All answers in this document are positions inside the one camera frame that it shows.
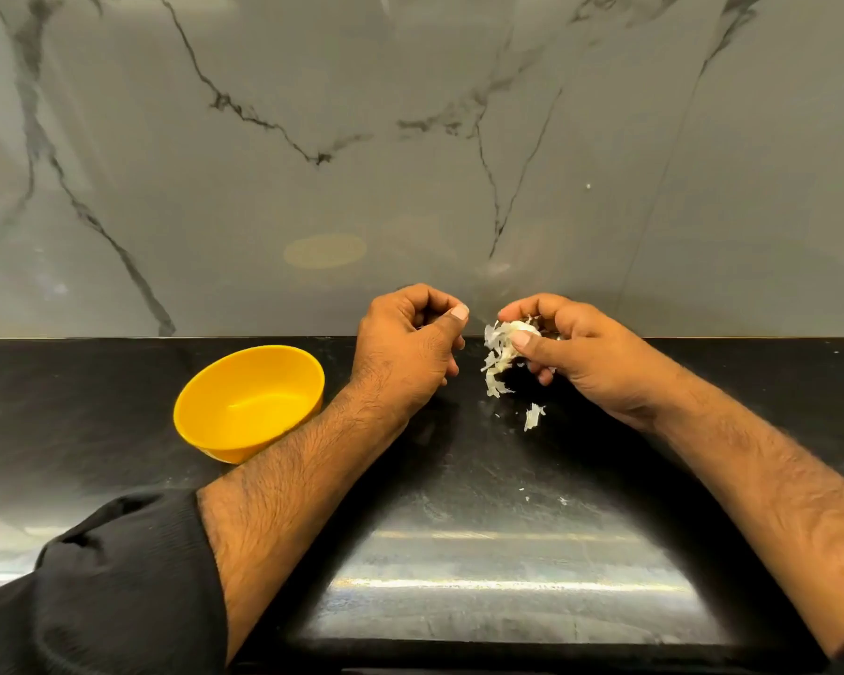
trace bowl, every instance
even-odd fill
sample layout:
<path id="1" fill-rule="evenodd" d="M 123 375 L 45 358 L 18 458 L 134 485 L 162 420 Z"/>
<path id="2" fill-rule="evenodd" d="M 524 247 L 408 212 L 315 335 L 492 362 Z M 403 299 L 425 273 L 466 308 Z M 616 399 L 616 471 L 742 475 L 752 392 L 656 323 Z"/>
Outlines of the bowl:
<path id="1" fill-rule="evenodd" d="M 239 465 L 322 407 L 325 373 L 305 350 L 260 345 L 223 357 L 178 395 L 175 428 L 214 459 Z"/>

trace marble wall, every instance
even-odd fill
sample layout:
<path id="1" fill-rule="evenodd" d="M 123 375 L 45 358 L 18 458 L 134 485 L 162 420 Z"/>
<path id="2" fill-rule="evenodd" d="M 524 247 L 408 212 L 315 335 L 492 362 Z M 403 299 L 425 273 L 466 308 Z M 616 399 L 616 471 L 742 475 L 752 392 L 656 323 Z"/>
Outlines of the marble wall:
<path id="1" fill-rule="evenodd" d="M 416 281 L 844 335 L 844 0 L 0 0 L 0 337 Z"/>

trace hand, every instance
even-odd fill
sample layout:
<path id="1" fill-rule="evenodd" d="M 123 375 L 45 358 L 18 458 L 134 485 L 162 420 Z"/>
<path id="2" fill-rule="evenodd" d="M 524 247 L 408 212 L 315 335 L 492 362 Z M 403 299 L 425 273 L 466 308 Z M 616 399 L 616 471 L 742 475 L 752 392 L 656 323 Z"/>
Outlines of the hand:
<path id="1" fill-rule="evenodd" d="M 466 306 L 426 284 L 379 296 L 360 322 L 351 381 L 404 426 L 459 374 L 452 350 L 468 321 Z"/>
<path id="2" fill-rule="evenodd" d="M 540 383 L 552 382 L 549 368 L 555 368 L 587 399 L 641 431 L 653 430 L 657 413 L 676 406 L 689 380 L 696 378 L 592 305 L 541 293 L 497 314 L 504 322 L 528 316 L 541 317 L 548 330 L 562 337 L 525 331 L 510 337 Z"/>

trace person's left hand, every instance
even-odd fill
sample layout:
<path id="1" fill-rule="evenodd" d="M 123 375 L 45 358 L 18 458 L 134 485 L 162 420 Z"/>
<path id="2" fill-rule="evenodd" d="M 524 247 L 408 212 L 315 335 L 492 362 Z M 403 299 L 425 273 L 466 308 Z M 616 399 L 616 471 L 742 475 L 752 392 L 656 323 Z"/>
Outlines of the person's left hand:
<path id="1" fill-rule="evenodd" d="M 360 322 L 351 382 L 401 425 L 448 376 L 459 374 L 452 350 L 462 349 L 469 309 L 426 284 L 371 302 Z"/>

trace countertop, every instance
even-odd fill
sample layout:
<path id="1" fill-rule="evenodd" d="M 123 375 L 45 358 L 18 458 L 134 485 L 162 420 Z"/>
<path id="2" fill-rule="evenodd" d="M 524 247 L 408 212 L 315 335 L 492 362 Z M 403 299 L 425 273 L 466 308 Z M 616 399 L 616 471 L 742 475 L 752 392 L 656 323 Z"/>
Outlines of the countertop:
<path id="1" fill-rule="evenodd" d="M 347 381 L 351 338 L 0 340 L 0 583 L 103 502 L 225 472 L 182 442 L 191 375 L 264 343 Z M 653 339 L 844 472 L 844 339 Z M 824 659 L 714 499 L 569 384 L 485 395 L 484 351 L 345 500 L 248 640 L 341 664 L 812 671 Z M 546 407 L 523 432 L 524 409 Z"/>

